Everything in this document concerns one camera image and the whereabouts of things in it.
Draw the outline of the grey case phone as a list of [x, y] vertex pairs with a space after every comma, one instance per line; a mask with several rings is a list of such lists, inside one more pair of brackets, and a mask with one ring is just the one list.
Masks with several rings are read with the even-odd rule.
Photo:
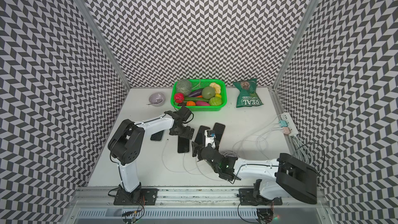
[[190, 140], [187, 138], [178, 137], [177, 152], [188, 153], [190, 151]]

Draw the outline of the black phone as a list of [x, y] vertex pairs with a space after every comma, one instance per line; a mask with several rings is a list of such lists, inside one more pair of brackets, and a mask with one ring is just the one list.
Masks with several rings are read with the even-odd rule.
[[155, 141], [155, 142], [160, 142], [163, 140], [163, 136], [164, 136], [164, 131], [160, 131], [157, 133], [154, 133], [151, 137], [150, 140], [151, 141]]

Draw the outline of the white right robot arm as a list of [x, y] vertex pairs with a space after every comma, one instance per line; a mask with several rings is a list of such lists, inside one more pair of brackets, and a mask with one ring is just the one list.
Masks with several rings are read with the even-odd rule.
[[200, 161], [206, 161], [220, 179], [231, 184], [237, 180], [254, 179], [253, 198], [259, 204], [288, 196], [306, 204], [318, 202], [318, 172], [288, 153], [281, 153], [272, 160], [247, 160], [224, 156], [210, 144], [193, 143], [192, 148], [193, 154]]

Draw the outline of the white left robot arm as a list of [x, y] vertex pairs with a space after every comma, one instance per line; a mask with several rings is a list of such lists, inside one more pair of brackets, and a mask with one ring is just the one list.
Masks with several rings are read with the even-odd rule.
[[169, 135], [191, 139], [194, 129], [188, 126], [193, 112], [182, 106], [177, 111], [165, 111], [164, 114], [133, 122], [126, 119], [121, 122], [112, 136], [108, 149], [111, 161], [118, 165], [121, 188], [127, 193], [136, 191], [141, 183], [138, 178], [136, 159], [140, 155], [144, 139], [169, 130]]

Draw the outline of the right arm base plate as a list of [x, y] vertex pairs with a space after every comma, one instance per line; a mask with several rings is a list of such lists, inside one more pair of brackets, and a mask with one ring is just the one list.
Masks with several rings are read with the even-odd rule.
[[240, 188], [238, 190], [237, 197], [239, 198], [240, 204], [243, 206], [258, 206], [258, 205], [271, 205], [280, 206], [283, 204], [281, 198], [268, 199], [262, 197], [253, 188]]

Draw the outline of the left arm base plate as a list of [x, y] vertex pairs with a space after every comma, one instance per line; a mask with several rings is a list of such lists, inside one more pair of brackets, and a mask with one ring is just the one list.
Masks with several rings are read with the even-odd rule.
[[119, 187], [114, 198], [114, 205], [155, 205], [159, 190], [157, 188], [137, 188], [133, 192], [127, 192]]

